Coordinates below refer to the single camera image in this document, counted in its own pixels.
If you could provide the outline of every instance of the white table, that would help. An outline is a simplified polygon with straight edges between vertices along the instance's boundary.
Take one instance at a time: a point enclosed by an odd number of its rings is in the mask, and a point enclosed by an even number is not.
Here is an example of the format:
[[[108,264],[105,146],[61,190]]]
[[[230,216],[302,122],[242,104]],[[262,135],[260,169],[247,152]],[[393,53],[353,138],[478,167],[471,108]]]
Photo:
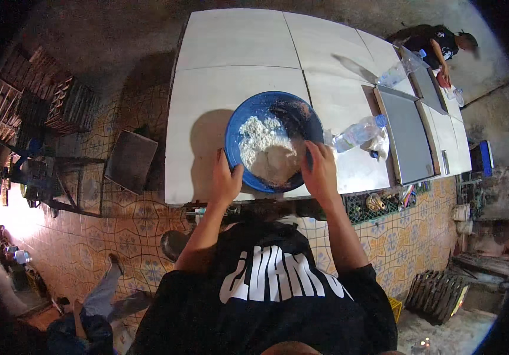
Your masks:
[[[339,133],[378,114],[367,94],[374,86],[372,77],[399,58],[386,41],[338,23],[288,12],[232,9],[192,13],[177,60],[166,139],[165,199],[170,204],[207,201],[213,155],[224,145],[231,113],[250,96],[269,90],[292,93],[312,104],[324,129]],[[396,89],[414,94],[408,81]],[[434,124],[427,110],[435,132],[445,126],[439,146],[449,145],[463,162],[455,171],[465,169],[465,147],[458,143],[463,125],[455,123],[461,123],[459,109],[453,112],[454,122],[446,116],[450,126],[441,119]],[[390,163],[372,159],[362,149],[337,156],[339,193],[387,188],[392,176]],[[308,195],[304,185],[280,195],[244,188],[236,201]]]

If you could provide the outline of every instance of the tiled floor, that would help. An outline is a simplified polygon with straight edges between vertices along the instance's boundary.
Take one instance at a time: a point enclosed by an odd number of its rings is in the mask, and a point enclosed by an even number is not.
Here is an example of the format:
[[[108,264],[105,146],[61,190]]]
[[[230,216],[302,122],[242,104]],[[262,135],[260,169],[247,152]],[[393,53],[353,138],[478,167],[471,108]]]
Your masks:
[[[78,136],[81,155],[107,158],[123,128],[134,130],[147,124],[149,135],[165,146],[167,86],[159,85],[134,96],[119,95],[104,106],[93,130]],[[45,205],[29,209],[12,185],[9,207],[0,207],[0,224],[16,245],[30,252],[32,265],[40,272],[54,296],[82,300],[108,268],[107,255],[116,253],[125,266],[115,297],[134,289],[154,292],[173,264],[159,248],[168,230],[188,232],[191,226],[181,208],[168,207],[163,197],[163,152],[152,163],[151,181],[156,191],[136,196],[110,181],[103,181],[102,166],[88,167],[82,175],[81,206],[102,218],[61,211],[52,219]],[[66,185],[77,193],[77,174]],[[405,291],[417,272],[443,269],[456,240],[450,209],[456,201],[454,178],[435,181],[432,191],[418,196],[413,209],[355,225],[361,243],[377,271],[377,280],[389,295]],[[335,273],[329,250],[326,222],[304,218],[299,229],[309,239],[317,265]],[[144,311],[127,318],[134,334]]]

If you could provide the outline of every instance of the black t-shirt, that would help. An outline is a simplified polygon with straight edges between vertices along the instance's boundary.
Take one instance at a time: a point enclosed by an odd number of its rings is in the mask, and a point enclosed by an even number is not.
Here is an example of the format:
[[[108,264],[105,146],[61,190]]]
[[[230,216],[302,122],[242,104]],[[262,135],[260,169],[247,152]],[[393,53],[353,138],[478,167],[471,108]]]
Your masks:
[[[129,354],[260,354],[300,341],[324,354],[396,350],[397,327],[371,264],[338,278],[315,266],[295,226],[240,223],[219,235],[206,275],[172,271]]]
[[[440,45],[444,60],[451,59],[459,50],[456,40],[454,39],[454,33],[442,25],[434,26],[431,31],[426,31],[421,35],[410,37],[403,46],[413,52],[418,52],[423,49],[426,52],[424,61],[433,69],[438,69],[440,67],[440,61],[430,44],[430,39],[434,39]]]

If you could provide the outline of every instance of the bottle cap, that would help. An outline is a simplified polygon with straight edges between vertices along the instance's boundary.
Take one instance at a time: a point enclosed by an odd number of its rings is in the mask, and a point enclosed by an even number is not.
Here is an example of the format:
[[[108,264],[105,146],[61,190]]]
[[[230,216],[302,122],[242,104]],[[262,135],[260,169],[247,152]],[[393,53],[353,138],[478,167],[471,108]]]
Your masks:
[[[389,121],[387,121],[387,118],[384,115],[377,115],[375,117],[375,123],[377,124],[377,127],[383,128],[389,123]]]

